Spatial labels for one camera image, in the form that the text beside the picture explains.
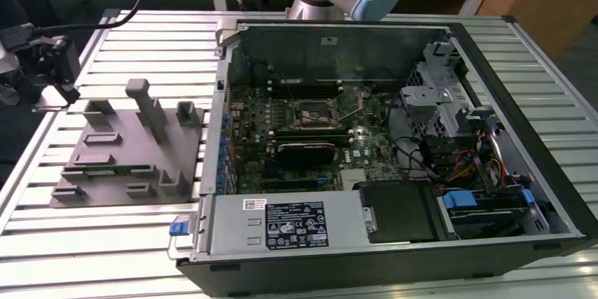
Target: motherboard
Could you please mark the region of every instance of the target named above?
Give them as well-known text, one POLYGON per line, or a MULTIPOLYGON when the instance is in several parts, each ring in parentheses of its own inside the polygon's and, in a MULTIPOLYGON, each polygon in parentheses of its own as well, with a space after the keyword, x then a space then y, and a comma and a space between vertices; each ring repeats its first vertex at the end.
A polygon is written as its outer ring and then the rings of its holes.
POLYGON ((236 85, 238 194, 349 190, 403 178, 385 131, 388 95, 365 83, 236 85))

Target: power supply label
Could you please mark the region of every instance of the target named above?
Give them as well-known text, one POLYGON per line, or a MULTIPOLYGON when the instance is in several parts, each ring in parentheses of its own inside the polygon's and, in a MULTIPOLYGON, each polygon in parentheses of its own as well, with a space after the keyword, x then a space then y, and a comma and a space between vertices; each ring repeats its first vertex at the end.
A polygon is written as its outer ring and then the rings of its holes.
POLYGON ((265 247, 269 250, 328 246, 324 202, 265 206, 265 247))

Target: blue latch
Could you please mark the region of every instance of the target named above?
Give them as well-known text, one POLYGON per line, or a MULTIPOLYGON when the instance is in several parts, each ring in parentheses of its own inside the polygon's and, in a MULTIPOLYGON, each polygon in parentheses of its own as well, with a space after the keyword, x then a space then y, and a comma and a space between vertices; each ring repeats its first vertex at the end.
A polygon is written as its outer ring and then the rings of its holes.
POLYGON ((324 183, 328 181, 328 178, 319 178, 317 179, 317 187, 324 186, 324 183))
POLYGON ((172 222, 169 224, 170 236, 188 236, 188 221, 172 222))
POLYGON ((535 197, 533 194, 531 194, 531 190, 528 189, 523 190, 523 198, 524 201, 527 202, 527 206, 531 206, 535 203, 535 197))
POLYGON ((441 197, 441 201, 447 209, 455 207, 476 207, 477 201, 475 201, 473 193, 467 190, 449 191, 441 197))

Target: slotted metal platform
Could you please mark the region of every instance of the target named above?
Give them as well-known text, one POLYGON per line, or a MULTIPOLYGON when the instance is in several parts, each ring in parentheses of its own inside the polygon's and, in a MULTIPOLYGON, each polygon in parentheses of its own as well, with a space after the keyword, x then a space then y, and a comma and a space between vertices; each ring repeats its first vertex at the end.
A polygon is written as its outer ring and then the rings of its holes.
MULTIPOLYGON (((168 225, 196 204, 50 209, 85 119, 88 99, 134 108, 124 87, 146 78, 164 108, 180 99, 209 109, 216 71, 213 30, 222 18, 281 19, 281 13, 140 11, 130 23, 96 32, 82 52, 81 100, 48 113, 0 193, 1 298, 202 298, 168 259, 168 225)), ((385 20, 460 22, 593 213, 598 212, 598 115, 516 24, 500 18, 391 15, 385 20)), ((481 96, 480 87, 472 87, 481 96)), ((204 122, 209 122, 209 113, 204 122)), ((201 175, 204 144, 197 154, 201 175)), ((190 237, 176 249, 190 249, 190 237)), ((598 252, 540 260, 501 277, 274 295, 274 298, 595 298, 598 252)))

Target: red wire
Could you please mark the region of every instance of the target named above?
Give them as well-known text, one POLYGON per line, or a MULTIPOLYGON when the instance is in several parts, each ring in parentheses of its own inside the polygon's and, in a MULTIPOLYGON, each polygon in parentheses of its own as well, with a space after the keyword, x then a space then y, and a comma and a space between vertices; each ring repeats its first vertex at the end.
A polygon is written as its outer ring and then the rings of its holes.
POLYGON ((463 157, 463 154, 465 154, 465 153, 471 153, 471 152, 475 152, 475 150, 464 150, 464 151, 460 151, 460 152, 459 152, 459 154, 456 155, 456 159, 455 159, 455 170, 456 170, 456 168, 459 167, 459 160, 460 160, 460 157, 463 157))

